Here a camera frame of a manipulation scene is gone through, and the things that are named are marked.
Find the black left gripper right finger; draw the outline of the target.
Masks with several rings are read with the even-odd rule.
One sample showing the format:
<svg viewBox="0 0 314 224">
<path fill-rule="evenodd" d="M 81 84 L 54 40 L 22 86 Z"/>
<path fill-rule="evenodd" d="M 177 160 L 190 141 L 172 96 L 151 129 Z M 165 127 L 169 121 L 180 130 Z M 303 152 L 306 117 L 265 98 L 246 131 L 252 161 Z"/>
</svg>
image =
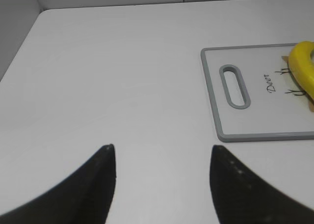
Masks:
<svg viewBox="0 0 314 224">
<path fill-rule="evenodd" d="M 314 211 L 279 191 L 227 148 L 211 151 L 209 184 L 221 224 L 312 224 Z"/>
</svg>

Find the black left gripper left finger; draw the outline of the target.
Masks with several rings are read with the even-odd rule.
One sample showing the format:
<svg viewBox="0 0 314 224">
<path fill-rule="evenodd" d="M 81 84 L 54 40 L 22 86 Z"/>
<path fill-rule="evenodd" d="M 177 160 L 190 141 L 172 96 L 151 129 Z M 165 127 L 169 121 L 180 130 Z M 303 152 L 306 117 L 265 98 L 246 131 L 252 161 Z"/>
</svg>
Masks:
<svg viewBox="0 0 314 224">
<path fill-rule="evenodd" d="M 75 172 L 0 217 L 2 224 L 104 224 L 116 185 L 113 144 L 102 146 Z"/>
</svg>

